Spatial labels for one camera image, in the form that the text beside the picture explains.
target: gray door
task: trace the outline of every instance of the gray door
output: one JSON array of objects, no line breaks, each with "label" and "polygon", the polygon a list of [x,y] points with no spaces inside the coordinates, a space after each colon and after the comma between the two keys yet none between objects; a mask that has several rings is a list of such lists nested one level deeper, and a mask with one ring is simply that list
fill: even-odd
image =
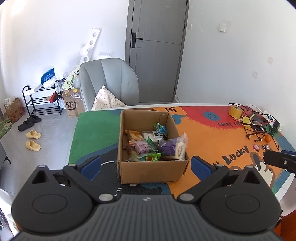
[{"label": "gray door", "polygon": [[139,102],[173,99],[184,31],[186,0],[135,0],[130,66],[139,80]]}]

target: orange fruit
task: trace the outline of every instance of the orange fruit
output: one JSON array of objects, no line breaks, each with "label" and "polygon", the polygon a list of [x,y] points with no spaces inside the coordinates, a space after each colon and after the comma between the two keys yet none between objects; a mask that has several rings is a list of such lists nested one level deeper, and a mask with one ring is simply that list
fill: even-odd
[{"label": "orange fruit", "polygon": [[270,136],[269,134],[266,134],[264,140],[265,140],[266,142],[270,142],[270,141],[271,141],[271,136]]}]

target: door handle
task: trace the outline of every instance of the door handle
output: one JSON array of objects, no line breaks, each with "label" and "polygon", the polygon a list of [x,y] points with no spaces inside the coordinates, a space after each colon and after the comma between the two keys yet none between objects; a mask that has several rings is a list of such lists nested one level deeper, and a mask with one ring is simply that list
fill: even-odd
[{"label": "door handle", "polygon": [[134,49],[136,47],[136,40],[143,40],[142,38],[137,38],[137,33],[132,34],[131,38],[131,48]]}]

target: tape roll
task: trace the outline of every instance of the tape roll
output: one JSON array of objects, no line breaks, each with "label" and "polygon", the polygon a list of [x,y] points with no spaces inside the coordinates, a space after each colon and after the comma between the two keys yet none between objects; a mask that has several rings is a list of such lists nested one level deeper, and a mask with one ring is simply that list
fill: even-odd
[{"label": "tape roll", "polygon": [[239,119],[242,115],[242,109],[239,108],[238,106],[230,106],[229,109],[229,115],[232,116],[233,118]]}]

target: blue plastic bag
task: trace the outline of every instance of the blue plastic bag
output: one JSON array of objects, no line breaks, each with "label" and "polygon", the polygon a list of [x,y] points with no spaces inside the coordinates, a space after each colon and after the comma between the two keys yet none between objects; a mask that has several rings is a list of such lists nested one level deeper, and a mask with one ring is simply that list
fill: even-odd
[{"label": "blue plastic bag", "polygon": [[44,75],[41,77],[41,84],[43,85],[45,81],[50,80],[52,77],[54,77],[54,68],[47,71]]}]

